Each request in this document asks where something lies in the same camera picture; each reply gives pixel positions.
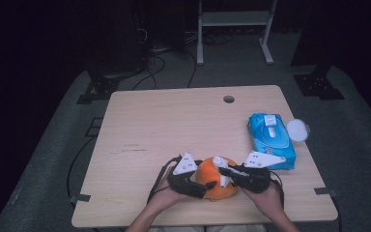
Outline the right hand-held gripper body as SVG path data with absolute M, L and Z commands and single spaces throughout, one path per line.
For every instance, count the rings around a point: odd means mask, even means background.
M 242 188 L 261 193 L 269 188 L 270 183 L 274 183 L 282 189 L 281 180 L 271 178 L 269 167 L 285 161 L 283 157 L 251 151 L 245 162 L 238 166 L 238 170 L 243 173 Z

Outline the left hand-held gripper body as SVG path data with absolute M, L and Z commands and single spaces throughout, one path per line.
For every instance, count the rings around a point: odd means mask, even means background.
M 171 189 L 179 194 L 203 198 L 206 194 L 205 185 L 194 182 L 191 177 L 198 170 L 198 165 L 190 153 L 178 157 L 177 164 L 167 177 Z

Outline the orange plush toy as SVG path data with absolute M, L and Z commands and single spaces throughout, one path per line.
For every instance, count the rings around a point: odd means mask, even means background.
M 229 158 L 225 159 L 228 160 L 229 165 L 236 165 L 233 160 Z M 204 159 L 203 162 L 198 166 L 198 170 L 195 173 L 197 183 L 205 185 L 208 182 L 217 181 L 214 188 L 206 191 L 204 199 L 209 199 L 212 201 L 222 200 L 229 198 L 238 192 L 239 189 L 234 185 L 233 182 L 226 188 L 223 188 L 220 185 L 219 174 L 219 170 L 213 165 L 213 157 Z

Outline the blue wet wipe pack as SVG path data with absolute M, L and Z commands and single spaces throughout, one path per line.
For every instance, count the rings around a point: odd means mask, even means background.
M 270 166 L 270 169 L 294 169 L 296 152 L 279 114 L 254 113 L 247 124 L 256 152 L 275 155 L 285 162 Z M 270 137 L 269 127 L 274 127 L 276 137 Z

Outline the person's left hand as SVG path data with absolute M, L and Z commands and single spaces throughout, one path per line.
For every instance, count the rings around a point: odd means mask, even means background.
M 159 182 L 157 191 L 147 203 L 146 208 L 148 212 L 158 215 L 185 199 L 187 199 L 187 195 L 177 193 L 171 189 L 166 177 L 163 177 Z

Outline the person's right hand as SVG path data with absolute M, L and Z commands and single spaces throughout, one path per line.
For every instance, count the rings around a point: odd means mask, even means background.
M 275 184 L 270 184 L 269 187 L 261 193 L 255 193 L 245 188 L 243 192 L 254 202 L 257 209 L 273 223 L 278 223 L 284 218 L 279 190 Z

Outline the white round lid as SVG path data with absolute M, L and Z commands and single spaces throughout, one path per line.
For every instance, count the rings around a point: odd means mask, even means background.
M 286 126 L 289 137 L 296 142 L 305 141 L 309 134 L 310 128 L 301 119 L 293 119 Z

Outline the grey tape piece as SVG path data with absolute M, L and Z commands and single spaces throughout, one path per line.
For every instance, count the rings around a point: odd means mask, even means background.
M 335 197 L 337 195 L 336 191 L 330 188 L 314 188 L 314 191 L 317 195 L 327 194 L 330 197 Z
M 87 194 L 72 195 L 70 197 L 70 202 L 74 204 L 77 203 L 78 201 L 89 202 L 90 198 L 91 198 L 91 195 L 87 195 Z

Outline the black stand with base plate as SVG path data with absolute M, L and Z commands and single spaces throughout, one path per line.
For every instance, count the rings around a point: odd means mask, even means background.
M 90 82 L 76 103 L 90 104 L 93 101 L 109 100 L 118 89 L 121 81 L 136 76 L 142 71 L 142 66 L 128 69 L 119 68 L 118 62 L 112 61 L 97 51 L 97 55 L 90 60 L 87 67 Z
M 295 74 L 294 80 L 304 97 L 319 97 L 323 101 L 344 100 L 342 93 L 328 80 L 331 68 L 328 48 L 316 35 L 303 32 L 300 36 L 292 67 L 312 66 L 312 72 Z

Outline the white metal stand frame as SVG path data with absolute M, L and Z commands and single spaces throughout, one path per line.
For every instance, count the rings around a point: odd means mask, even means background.
M 233 26 L 264 26 L 265 32 L 259 39 L 266 63 L 274 63 L 268 47 L 268 39 L 278 0 L 271 0 L 271 7 L 266 11 L 249 12 L 204 12 L 203 0 L 199 0 L 198 5 L 198 25 L 197 25 L 197 48 L 196 63 L 204 64 L 203 29 L 205 27 L 233 27 Z

